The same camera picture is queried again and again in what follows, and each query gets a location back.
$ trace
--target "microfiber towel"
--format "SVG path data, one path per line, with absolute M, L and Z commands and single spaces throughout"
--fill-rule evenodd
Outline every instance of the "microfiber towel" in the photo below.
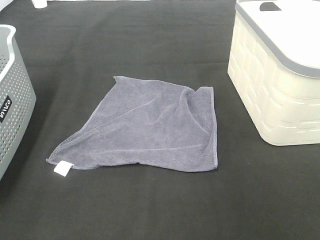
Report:
M 183 172 L 216 169 L 214 89 L 114 77 L 85 125 L 46 160 L 73 168 L 143 164 Z

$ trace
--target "black fabric surface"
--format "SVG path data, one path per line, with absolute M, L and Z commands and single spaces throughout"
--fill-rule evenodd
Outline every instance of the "black fabric surface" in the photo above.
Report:
M 272 146 L 230 78 L 235 0 L 15 0 L 15 35 L 37 102 L 0 181 L 3 240 L 320 239 L 320 145 Z M 213 86 L 218 170 L 145 165 L 72 169 L 45 162 L 79 130 L 113 76 Z

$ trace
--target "white object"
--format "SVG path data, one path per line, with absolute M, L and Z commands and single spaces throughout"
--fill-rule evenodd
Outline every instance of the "white object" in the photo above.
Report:
M 0 0 L 0 11 L 8 6 L 13 0 Z
M 60 161 L 54 168 L 54 172 L 62 176 L 67 176 L 70 168 L 74 166 L 72 163 L 67 161 Z
M 48 6 L 47 0 L 32 0 L 32 3 L 36 9 L 43 9 Z
M 261 11 L 266 2 L 281 10 Z M 320 143 L 320 1 L 235 9 L 228 74 L 259 134 L 277 146 Z
M 13 26 L 0 25 L 0 179 L 19 146 L 36 102 L 15 32 Z

